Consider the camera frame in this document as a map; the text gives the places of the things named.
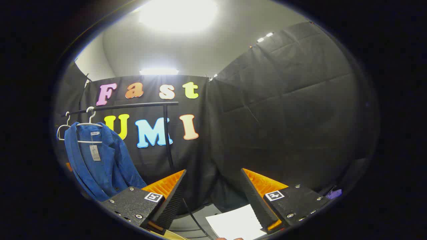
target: led light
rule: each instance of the led light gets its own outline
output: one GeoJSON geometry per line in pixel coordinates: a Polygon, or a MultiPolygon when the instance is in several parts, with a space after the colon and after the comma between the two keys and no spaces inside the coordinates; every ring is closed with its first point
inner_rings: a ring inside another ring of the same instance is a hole
{"type": "Polygon", "coordinates": [[[209,26],[216,10],[211,0],[151,0],[138,14],[139,22],[155,30],[191,32],[209,26]]]}
{"type": "Polygon", "coordinates": [[[140,70],[141,75],[176,75],[179,70],[170,68],[148,68],[140,70]]]}

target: white wall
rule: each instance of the white wall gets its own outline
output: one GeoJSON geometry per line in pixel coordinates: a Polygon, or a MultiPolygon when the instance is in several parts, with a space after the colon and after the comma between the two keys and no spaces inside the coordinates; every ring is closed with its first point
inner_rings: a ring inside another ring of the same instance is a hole
{"type": "Polygon", "coordinates": [[[79,54],[76,60],[77,67],[92,81],[116,77],[104,52],[104,33],[98,35],[79,54]]]}

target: purple object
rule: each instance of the purple object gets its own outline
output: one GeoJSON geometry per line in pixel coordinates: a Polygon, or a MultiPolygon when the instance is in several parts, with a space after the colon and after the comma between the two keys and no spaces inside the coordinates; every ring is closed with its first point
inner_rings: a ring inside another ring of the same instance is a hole
{"type": "Polygon", "coordinates": [[[341,194],[342,194],[341,189],[338,189],[336,191],[332,191],[332,192],[328,193],[326,195],[326,197],[329,198],[329,199],[333,199],[333,198],[336,198],[338,196],[341,196],[341,194]]]}

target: blue jacket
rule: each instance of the blue jacket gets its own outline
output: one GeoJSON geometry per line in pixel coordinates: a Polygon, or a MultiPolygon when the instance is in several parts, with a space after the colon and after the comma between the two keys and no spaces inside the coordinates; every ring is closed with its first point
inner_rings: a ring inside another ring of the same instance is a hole
{"type": "Polygon", "coordinates": [[[105,201],[129,186],[147,185],[117,133],[103,123],[98,123],[102,127],[77,124],[65,131],[65,148],[77,181],[94,200],[105,201]],[[78,143],[77,140],[102,143],[78,143]],[[92,144],[97,145],[100,161],[92,158],[89,147],[92,144]]]}

